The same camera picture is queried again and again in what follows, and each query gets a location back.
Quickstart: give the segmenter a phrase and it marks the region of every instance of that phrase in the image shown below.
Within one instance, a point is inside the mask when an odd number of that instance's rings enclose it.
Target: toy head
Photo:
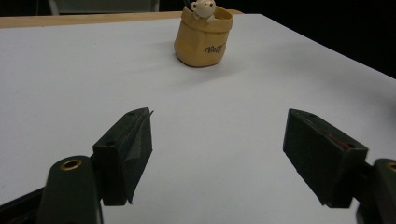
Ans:
[[[208,18],[215,13],[216,3],[214,0],[197,0],[191,3],[191,10],[199,17]]]

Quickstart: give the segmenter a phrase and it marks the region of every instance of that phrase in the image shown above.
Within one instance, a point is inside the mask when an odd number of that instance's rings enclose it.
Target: wooden table edge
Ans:
[[[243,14],[241,11],[235,9],[227,10],[230,11],[232,14]],[[165,11],[64,16],[0,17],[0,28],[59,26],[118,21],[154,21],[180,18],[180,15],[181,11]]]

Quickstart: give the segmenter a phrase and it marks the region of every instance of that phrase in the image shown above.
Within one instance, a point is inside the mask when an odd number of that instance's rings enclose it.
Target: stuffed animal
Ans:
[[[191,3],[191,10],[195,19],[203,18],[206,22],[212,22],[215,19],[213,14],[216,10],[216,3],[214,0],[197,0]]]

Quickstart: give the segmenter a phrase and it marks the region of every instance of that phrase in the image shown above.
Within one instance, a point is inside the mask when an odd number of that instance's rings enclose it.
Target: tan pouch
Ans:
[[[233,27],[233,14],[216,7],[215,19],[196,20],[186,7],[175,40],[177,57],[186,65],[203,67],[219,63],[226,49],[228,33]]]

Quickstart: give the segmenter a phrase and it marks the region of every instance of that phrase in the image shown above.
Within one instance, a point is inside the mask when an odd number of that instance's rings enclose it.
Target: table surface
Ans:
[[[356,223],[322,207],[282,151],[289,108],[396,158],[396,81],[256,14],[234,15],[222,61],[192,68],[180,19],[0,29],[0,203],[149,107],[153,152],[134,204],[105,223]]]
[[[242,14],[241,11],[235,9],[228,10],[233,14]],[[152,21],[179,18],[180,15],[181,11],[166,11],[91,15],[0,17],[0,28],[73,25],[117,21]]]

